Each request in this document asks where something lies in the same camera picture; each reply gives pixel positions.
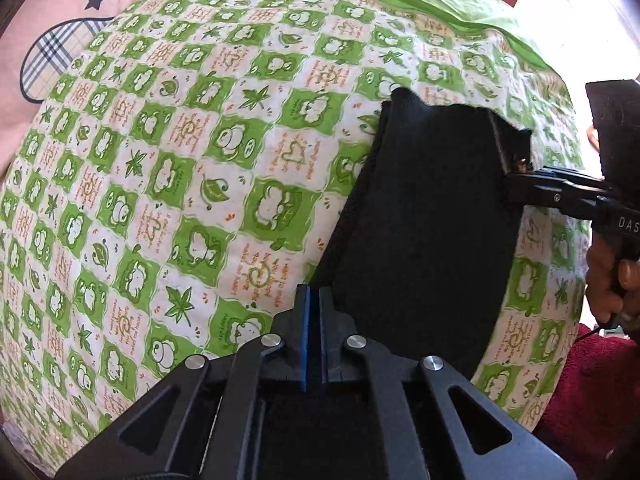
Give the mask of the person's right hand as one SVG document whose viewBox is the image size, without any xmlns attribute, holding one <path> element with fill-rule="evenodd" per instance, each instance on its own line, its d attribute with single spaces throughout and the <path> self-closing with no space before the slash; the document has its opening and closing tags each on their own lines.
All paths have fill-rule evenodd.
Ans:
<svg viewBox="0 0 640 480">
<path fill-rule="evenodd" d="M 639 261 L 623 259 L 617 263 L 614 246 L 593 231 L 587 266 L 586 297 L 594 318 L 601 324 L 620 313 L 638 318 Z"/>
</svg>

